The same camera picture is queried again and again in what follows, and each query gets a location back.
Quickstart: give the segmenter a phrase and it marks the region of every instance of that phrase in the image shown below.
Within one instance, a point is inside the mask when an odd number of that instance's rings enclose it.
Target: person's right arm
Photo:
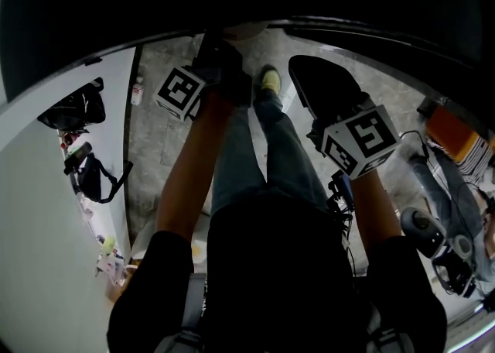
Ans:
[[[381,326],[406,333],[415,351],[441,352],[447,319],[418,252],[405,236],[376,170],[351,182],[356,223],[370,265],[367,294]]]

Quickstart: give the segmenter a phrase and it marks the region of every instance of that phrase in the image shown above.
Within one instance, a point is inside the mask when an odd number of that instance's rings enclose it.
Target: black t-shirt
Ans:
[[[375,248],[357,294],[341,236],[328,214],[289,197],[218,211],[208,234],[205,349],[365,351],[371,301],[382,326],[407,333],[416,351],[442,351],[445,311],[408,240]],[[180,331],[191,272],[190,243],[156,233],[112,311],[112,353],[154,351]]]

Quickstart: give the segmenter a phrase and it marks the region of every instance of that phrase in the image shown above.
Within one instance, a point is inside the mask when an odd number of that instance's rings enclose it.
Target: leg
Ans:
[[[440,222],[447,230],[447,234],[449,234],[449,227],[452,223],[452,204],[449,196],[433,177],[423,156],[414,156],[408,163],[415,172],[419,182],[425,188],[427,195],[432,199]]]
[[[453,214],[452,218],[458,218],[461,229],[467,228],[470,234],[475,237],[482,228],[480,207],[469,185],[464,181],[459,167],[445,153],[441,151],[434,152],[447,179],[450,196],[457,203],[457,206],[455,204],[452,206],[452,211],[456,212],[456,216],[454,217]]]
[[[326,192],[308,154],[302,148],[294,125],[282,112],[273,90],[262,90],[254,110],[268,142],[268,185],[326,210]]]
[[[258,167],[248,123],[248,110],[231,116],[213,176],[212,216],[222,207],[256,194],[265,178]]]

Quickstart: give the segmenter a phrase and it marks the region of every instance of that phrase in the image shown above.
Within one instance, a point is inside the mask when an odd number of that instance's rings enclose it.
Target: tile floor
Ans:
[[[144,46],[139,63],[139,73],[145,79],[144,97],[139,106],[132,106],[129,136],[128,158],[135,164],[128,186],[131,241],[148,220],[154,219],[161,189],[190,127],[190,122],[181,123],[169,117],[165,110],[154,103],[153,94],[173,67],[191,63],[201,39],[202,36],[178,38]],[[306,133],[311,129],[312,118],[302,107],[288,75],[290,57],[296,54],[318,56],[345,67],[361,89],[370,94],[375,104],[385,105],[398,132],[424,130],[424,123],[416,112],[424,98],[422,94],[352,58],[333,52],[329,46],[289,38],[281,29],[267,29],[253,39],[237,43],[236,47],[244,56],[244,70],[251,76],[266,63],[278,68],[282,76],[281,97],[286,113],[293,121],[324,186],[331,180],[337,167],[328,158],[324,159],[306,138]],[[265,137],[252,108],[249,112],[256,156],[265,173]],[[409,142],[419,147],[415,140],[414,136],[408,137]],[[379,173],[398,210],[422,200],[421,186],[397,154],[380,166]],[[210,209],[210,204],[209,195],[204,205],[205,212]],[[357,269],[363,269],[367,259],[355,223],[350,244]]]

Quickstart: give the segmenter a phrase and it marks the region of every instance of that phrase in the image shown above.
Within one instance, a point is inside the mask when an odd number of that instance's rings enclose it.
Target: black sleeve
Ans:
[[[369,260],[369,294],[382,326],[408,334],[415,351],[442,352],[446,312],[432,292],[416,248],[406,237],[389,238]]]
[[[109,350],[153,352],[165,336],[179,332],[192,272],[191,244],[171,232],[155,233],[111,312]]]

